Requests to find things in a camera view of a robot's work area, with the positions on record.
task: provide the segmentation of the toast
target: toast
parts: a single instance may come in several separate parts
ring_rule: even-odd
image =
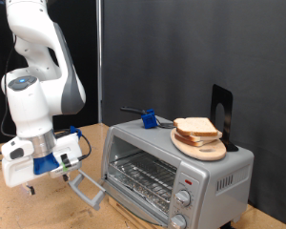
[[[218,130],[207,117],[177,118],[174,126],[181,135],[217,136]]]
[[[205,141],[190,141],[190,140],[187,140],[186,138],[184,138],[178,132],[176,132],[174,134],[174,138],[177,139],[178,141],[181,141],[181,142],[187,144],[187,145],[191,145],[191,146],[195,146],[195,147],[200,147],[200,146],[208,144],[208,143],[210,143],[212,141],[215,141],[215,139],[213,139],[213,140],[205,140]]]
[[[196,136],[196,135],[180,135],[186,140],[190,141],[210,141],[222,138],[222,133],[220,131],[217,132],[216,136]]]

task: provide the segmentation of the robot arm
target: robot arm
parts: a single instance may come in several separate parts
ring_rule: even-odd
[[[48,16],[46,1],[11,0],[6,7],[10,29],[17,36],[15,48],[29,64],[9,75],[7,82],[33,75],[42,82],[51,115],[77,114],[86,102],[85,91],[64,35]],[[52,61],[48,48],[54,50],[59,67]]]
[[[17,128],[17,137],[2,147],[5,181],[13,187],[44,174],[58,177],[81,167],[79,137],[56,139],[52,116],[77,114],[86,96],[64,35],[48,16],[46,0],[9,0],[6,8],[15,49],[29,65],[6,75],[7,90],[5,77],[1,85]],[[59,66],[49,49],[54,50]]]

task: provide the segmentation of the blue robot part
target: blue robot part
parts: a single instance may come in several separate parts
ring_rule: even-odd
[[[47,173],[48,171],[59,167],[59,163],[57,162],[53,153],[50,153],[49,155],[44,157],[34,158],[33,161],[34,173],[36,175],[42,175],[44,173]]]
[[[147,110],[146,114],[143,114],[141,117],[142,117],[145,129],[150,129],[152,127],[158,126],[158,124],[156,123],[153,109]]]

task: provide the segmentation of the wooden plate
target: wooden plate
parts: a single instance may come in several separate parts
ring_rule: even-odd
[[[226,155],[226,147],[221,140],[215,140],[201,147],[187,145],[174,138],[176,129],[171,131],[171,140],[176,148],[182,153],[200,160],[219,160]]]

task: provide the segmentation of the silver toaster oven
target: silver toaster oven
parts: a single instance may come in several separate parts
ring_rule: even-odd
[[[137,217],[176,229],[216,229],[246,210],[254,155],[239,147],[217,161],[201,161],[177,150],[169,129],[144,129],[142,120],[112,126],[102,159],[101,191],[88,199],[95,209],[105,193]]]

